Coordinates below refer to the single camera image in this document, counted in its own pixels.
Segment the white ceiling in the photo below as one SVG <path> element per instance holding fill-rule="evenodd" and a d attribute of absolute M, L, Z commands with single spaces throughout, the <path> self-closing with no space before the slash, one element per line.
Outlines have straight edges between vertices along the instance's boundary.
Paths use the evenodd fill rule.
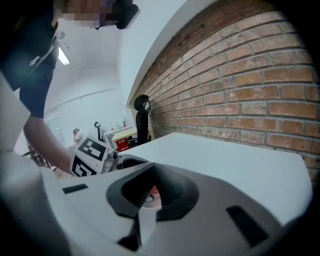
<path fill-rule="evenodd" d="M 70 64 L 64 66 L 58 60 L 55 72 L 117 66 L 121 31 L 116 26 L 101 27 L 97 31 L 80 26 L 73 20 L 62 19 L 59 21 L 58 32 L 65 33 L 59 43 L 70 59 Z"/>

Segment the dark shirt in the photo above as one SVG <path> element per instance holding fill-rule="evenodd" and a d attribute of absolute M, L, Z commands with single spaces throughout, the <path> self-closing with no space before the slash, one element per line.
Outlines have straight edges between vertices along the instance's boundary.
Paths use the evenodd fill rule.
<path fill-rule="evenodd" d="M 22 25 L 12 30 L 14 40 L 0 63 L 11 88 L 14 91 L 20 88 L 20 100 L 31 116 L 37 118 L 44 117 L 46 97 L 59 56 L 52 20 L 52 4 L 32 17 L 23 18 Z"/>

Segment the red label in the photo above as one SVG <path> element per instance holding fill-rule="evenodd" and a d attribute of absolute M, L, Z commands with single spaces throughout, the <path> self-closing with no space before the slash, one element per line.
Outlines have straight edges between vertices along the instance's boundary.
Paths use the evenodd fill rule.
<path fill-rule="evenodd" d="M 116 141 L 116 145 L 118 146 L 119 152 L 130 149 L 129 142 L 126 142 L 126 139 L 127 138 L 122 138 Z"/>

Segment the black chair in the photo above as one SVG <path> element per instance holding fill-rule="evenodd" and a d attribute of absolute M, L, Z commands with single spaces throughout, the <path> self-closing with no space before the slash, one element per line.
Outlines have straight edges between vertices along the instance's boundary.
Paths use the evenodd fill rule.
<path fill-rule="evenodd" d="M 126 142 L 130 143 L 131 148 L 140 146 L 151 140 L 151 136 L 148 137 L 148 114 L 151 109 L 149 96 L 144 94 L 138 96 L 134 101 L 133 107 L 138 111 L 135 117 L 137 138 L 126 140 Z"/>

